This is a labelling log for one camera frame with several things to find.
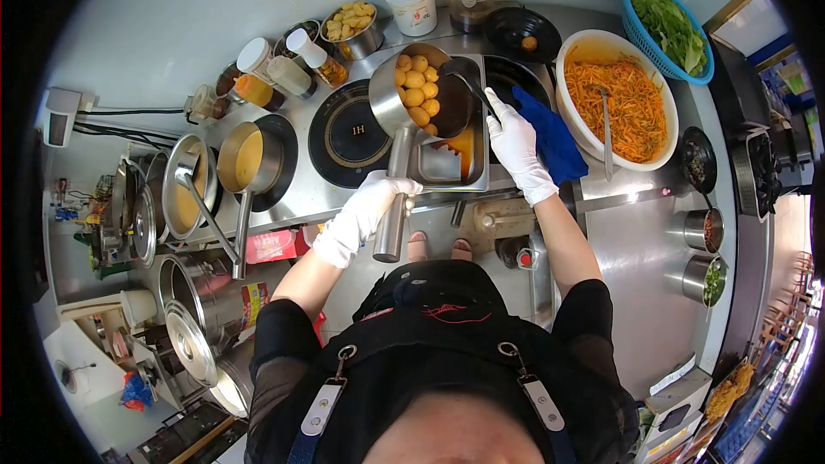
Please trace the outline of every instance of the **white bowl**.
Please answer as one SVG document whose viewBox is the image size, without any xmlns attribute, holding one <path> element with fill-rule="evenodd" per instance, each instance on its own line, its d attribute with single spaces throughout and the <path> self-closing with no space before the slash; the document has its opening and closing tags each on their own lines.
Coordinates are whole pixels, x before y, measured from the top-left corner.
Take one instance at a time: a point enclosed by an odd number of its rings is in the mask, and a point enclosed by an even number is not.
<svg viewBox="0 0 825 464">
<path fill-rule="evenodd" d="M 556 103 L 559 106 L 559 114 L 570 129 L 570 134 L 573 139 L 590 155 L 598 160 L 605 159 L 605 144 L 602 143 L 596 135 L 590 131 L 587 124 L 584 123 L 582 116 L 576 111 L 573 106 L 572 98 L 568 92 L 567 83 L 564 80 L 564 58 L 568 53 L 576 48 L 576 52 L 571 57 L 575 61 L 583 59 L 605 59 L 616 60 L 622 55 L 634 57 L 639 60 L 639 66 L 648 74 L 648 77 L 654 82 L 662 96 L 663 109 L 665 113 L 665 123 L 667 128 L 667 142 L 665 148 L 659 152 L 655 160 L 647 163 L 634 163 L 633 161 L 625 160 L 621 156 L 613 152 L 613 163 L 625 169 L 638 170 L 641 172 L 648 172 L 655 170 L 665 165 L 667 160 L 670 160 L 675 150 L 675 143 L 679 137 L 679 118 L 676 115 L 675 102 L 673 101 L 673 94 L 662 74 L 656 69 L 655 65 L 648 59 L 643 52 L 641 52 L 633 43 L 625 40 L 618 34 L 608 33 L 607 31 L 600 31 L 598 29 L 588 29 L 579 31 L 569 37 L 562 47 L 559 49 L 559 56 L 556 59 L 556 81 L 559 83 L 556 86 Z"/>
</svg>

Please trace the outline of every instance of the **carrot salad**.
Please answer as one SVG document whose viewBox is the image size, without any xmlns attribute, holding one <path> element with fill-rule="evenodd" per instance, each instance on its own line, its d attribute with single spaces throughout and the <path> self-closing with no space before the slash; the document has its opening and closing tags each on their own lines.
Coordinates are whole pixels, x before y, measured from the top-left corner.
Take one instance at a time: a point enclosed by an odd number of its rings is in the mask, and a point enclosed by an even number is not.
<svg viewBox="0 0 825 464">
<path fill-rule="evenodd" d="M 578 114 L 602 143 L 605 118 L 603 86 L 611 121 L 613 152 L 634 163 L 656 159 L 667 142 L 662 96 L 645 71 L 630 59 L 565 61 L 564 79 Z"/>
</svg>

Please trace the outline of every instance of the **kitchen counter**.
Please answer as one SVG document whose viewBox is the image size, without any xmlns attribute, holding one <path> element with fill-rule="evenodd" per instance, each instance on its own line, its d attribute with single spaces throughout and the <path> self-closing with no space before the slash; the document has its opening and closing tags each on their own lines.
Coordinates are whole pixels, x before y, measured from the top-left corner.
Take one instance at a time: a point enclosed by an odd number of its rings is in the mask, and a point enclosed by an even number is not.
<svg viewBox="0 0 825 464">
<path fill-rule="evenodd" d="M 528 5 L 549 19 L 559 30 L 562 40 L 585 29 L 600 28 L 624 35 L 621 19 L 615 15 L 557 5 Z M 401 35 L 394 23 L 388 22 L 382 51 L 365 60 L 347 64 L 350 80 L 368 78 L 372 71 L 401 46 L 426 40 L 448 53 L 495 54 L 481 36 L 456 35 L 449 25 L 447 12 L 439 9 L 439 24 L 422 39 Z M 554 101 L 550 76 L 545 67 L 531 70 L 549 90 Z M 737 223 L 733 200 L 733 180 L 727 149 L 719 125 L 714 101 L 705 86 L 685 81 L 668 80 L 679 113 L 680 131 L 689 126 L 701 127 L 711 139 L 718 157 L 718 181 L 709 195 L 723 214 L 726 230 L 720 253 L 730 270 L 725 290 L 716 307 L 707 312 L 702 305 L 681 294 L 681 274 L 696 251 L 687 248 L 678 232 L 678 217 L 682 211 L 703 208 L 704 199 L 689 189 L 675 161 L 662 169 L 639 173 L 615 167 L 613 181 L 604 177 L 604 165 L 588 155 L 588 176 L 562 187 L 565 198 L 574 211 L 596 253 L 605 283 L 611 289 L 614 304 L 614 356 L 620 379 L 625 388 L 642 399 L 647 388 L 684 363 L 696 353 L 696 361 L 707 372 L 713 372 L 727 325 L 727 315 L 736 268 Z M 306 101 L 290 98 L 278 113 L 290 119 L 299 140 L 298 166 L 292 185 L 283 200 L 273 209 L 253 213 L 250 234 L 300 224 L 322 222 L 335 215 L 354 190 L 335 187 L 324 180 L 309 159 L 307 136 L 309 124 L 318 106 L 332 93 L 319 87 Z M 232 111 L 205 130 L 213 147 L 237 123 L 255 120 L 266 112 L 247 104 Z M 490 166 L 490 187 L 485 195 L 512 194 L 513 182 L 500 165 Z M 672 190 L 663 196 L 662 188 Z M 432 192 L 418 198 L 418 208 L 434 208 L 439 204 L 464 198 L 455 192 Z M 234 234 L 238 203 L 224 194 L 217 221 L 227 235 Z M 191 244 L 214 240 L 208 228 L 196 230 L 187 241 Z M 547 318 L 558 310 L 559 296 L 544 279 L 534 277 L 534 290 L 546 294 L 534 298 L 535 318 Z"/>
</svg>

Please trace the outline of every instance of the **foot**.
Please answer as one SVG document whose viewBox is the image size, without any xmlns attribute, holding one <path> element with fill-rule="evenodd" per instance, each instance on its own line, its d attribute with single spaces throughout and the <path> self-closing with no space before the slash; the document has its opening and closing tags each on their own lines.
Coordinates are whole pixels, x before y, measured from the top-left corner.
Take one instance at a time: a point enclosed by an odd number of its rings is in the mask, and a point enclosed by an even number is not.
<svg viewBox="0 0 825 464">
<path fill-rule="evenodd" d="M 453 252 L 450 255 L 453 260 L 467 260 L 473 261 L 473 248 L 469 246 L 469 242 L 464 239 L 459 239 L 453 243 Z"/>
<path fill-rule="evenodd" d="M 415 232 L 407 241 L 407 258 L 410 262 L 423 262 L 427 256 L 427 236 L 424 232 Z"/>
</svg>

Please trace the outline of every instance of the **white glove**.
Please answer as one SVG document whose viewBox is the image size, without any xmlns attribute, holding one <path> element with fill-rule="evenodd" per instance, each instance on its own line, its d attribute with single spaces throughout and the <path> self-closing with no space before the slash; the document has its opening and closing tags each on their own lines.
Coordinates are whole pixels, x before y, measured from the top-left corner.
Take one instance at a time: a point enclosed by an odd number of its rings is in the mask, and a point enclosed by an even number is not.
<svg viewBox="0 0 825 464">
<path fill-rule="evenodd" d="M 524 192 L 524 199 L 532 208 L 559 191 L 535 155 L 535 129 L 516 113 L 515 108 L 504 104 L 492 88 L 485 88 L 484 93 L 501 120 L 499 123 L 492 115 L 487 117 L 492 152 L 496 153 L 498 161 L 510 173 L 516 186 Z"/>
<path fill-rule="evenodd" d="M 324 225 L 312 244 L 315 253 L 339 269 L 346 269 L 358 248 L 378 229 L 378 222 L 389 209 L 395 194 L 421 193 L 422 186 L 406 178 L 388 178 L 386 170 L 373 170 L 344 208 Z"/>
</svg>

